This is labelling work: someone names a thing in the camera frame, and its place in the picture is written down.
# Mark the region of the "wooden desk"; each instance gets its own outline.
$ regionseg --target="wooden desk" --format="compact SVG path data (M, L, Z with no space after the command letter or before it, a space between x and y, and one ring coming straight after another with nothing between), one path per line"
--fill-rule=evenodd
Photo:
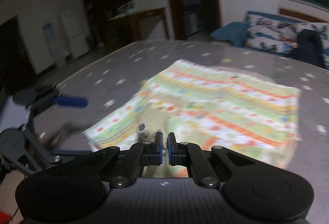
M168 33L168 26L166 21L166 15L165 15L165 8L159 8L159 9L152 9L152 10L146 10L142 12L136 12L132 14L126 14L118 18L111 18L108 20L108 22L114 24L114 25L130 25L132 34L133 34L133 40L141 40L141 34L140 34L140 28L139 28L139 21L144 20L147 18L151 18L154 16L160 15L162 17L162 20L164 22L164 30L166 32L166 36L169 39L169 33Z

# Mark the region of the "colorful cloth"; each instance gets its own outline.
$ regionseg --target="colorful cloth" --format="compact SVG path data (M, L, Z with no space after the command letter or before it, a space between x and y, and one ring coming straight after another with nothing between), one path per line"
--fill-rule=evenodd
M137 142L136 129L150 106L164 110L167 132L210 150L221 145L285 168L297 140L300 91L246 73L218 71L178 60L147 80L124 106L85 131L97 148L122 150ZM172 167L173 176L186 170Z

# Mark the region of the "screw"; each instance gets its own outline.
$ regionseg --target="screw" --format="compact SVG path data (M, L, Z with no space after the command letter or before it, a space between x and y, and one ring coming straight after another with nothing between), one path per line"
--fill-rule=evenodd
M206 186L213 186L218 183L218 180L214 177L204 177L201 182L205 184Z
M122 176L117 176L112 179L112 183L114 185L122 186L128 183L128 179Z
M58 163L58 162L61 160L61 158L60 158L59 155L56 155L56 156L54 157L54 160L55 160L56 163Z

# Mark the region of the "star-patterned tablecloth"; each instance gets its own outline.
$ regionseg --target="star-patterned tablecloth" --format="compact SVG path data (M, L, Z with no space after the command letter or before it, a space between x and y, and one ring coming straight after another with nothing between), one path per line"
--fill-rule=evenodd
M306 178L315 190L307 219L329 223L329 71L266 52L231 47L220 42L147 40L134 42L85 67L58 85L61 91L87 97L83 110L52 107L35 119L43 139L65 124L80 127L58 148L86 150L82 132L123 106L145 80L184 59L204 66L244 69L275 83L301 90L298 108L300 141L287 170Z

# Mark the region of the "patterned cushion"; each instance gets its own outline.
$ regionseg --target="patterned cushion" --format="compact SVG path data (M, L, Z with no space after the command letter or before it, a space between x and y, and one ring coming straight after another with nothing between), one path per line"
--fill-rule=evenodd
M287 54L297 34L290 22L277 21L260 15L248 15L247 47Z
M299 23L291 27L295 28L297 34L302 32L303 29L313 30L320 34L324 63L329 66L329 23Z

